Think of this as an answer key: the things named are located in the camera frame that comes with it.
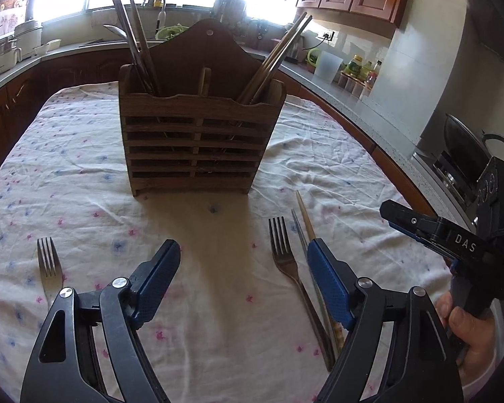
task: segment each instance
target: white bowl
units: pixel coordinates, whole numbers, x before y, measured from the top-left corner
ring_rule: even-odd
[[[47,51],[49,51],[49,44],[34,48],[34,52],[38,56],[43,56]]]
[[[49,46],[48,51],[53,51],[59,48],[60,44],[62,43],[61,39],[53,39],[52,41],[49,41],[47,45]]]

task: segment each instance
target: rice cooker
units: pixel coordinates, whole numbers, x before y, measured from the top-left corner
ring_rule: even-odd
[[[22,50],[21,60],[35,56],[35,49],[41,46],[41,21],[26,21],[15,28],[17,47]]]

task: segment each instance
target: silver screw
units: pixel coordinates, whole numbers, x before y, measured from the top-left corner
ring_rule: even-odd
[[[112,282],[112,286],[114,288],[123,288],[125,285],[127,285],[128,280],[125,279],[125,277],[118,277],[117,279],[114,279]]]
[[[71,294],[73,294],[73,290],[71,288],[63,288],[60,292],[59,295],[61,298],[67,298]]]
[[[418,296],[418,297],[423,297],[426,295],[426,290],[424,288],[422,288],[421,286],[415,286],[413,288],[413,292],[414,292],[414,295]]]
[[[361,288],[371,288],[372,286],[374,286],[374,283],[367,277],[360,277],[359,286]]]

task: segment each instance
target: metal fork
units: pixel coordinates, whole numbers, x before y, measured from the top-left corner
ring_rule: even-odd
[[[331,372],[336,362],[332,343],[299,277],[297,261],[295,261],[293,253],[291,252],[288,231],[286,230],[283,216],[282,222],[281,217],[269,219],[269,235],[271,237],[271,250],[275,265],[283,274],[293,280],[297,288],[299,288],[300,295],[306,306],[306,312],[308,313],[312,328],[318,339],[319,348],[325,360],[325,366],[327,367],[327,371]]]
[[[43,290],[50,309],[54,299],[63,288],[62,265],[59,263],[52,238],[38,239],[38,262]]]

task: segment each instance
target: utensil holder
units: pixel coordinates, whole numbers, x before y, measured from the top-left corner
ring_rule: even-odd
[[[214,19],[150,49],[164,96],[146,93],[135,67],[119,75],[119,109],[133,195],[141,191],[248,193],[286,97],[272,80],[258,104],[240,94],[260,63]],[[199,96],[202,68],[212,71]]]

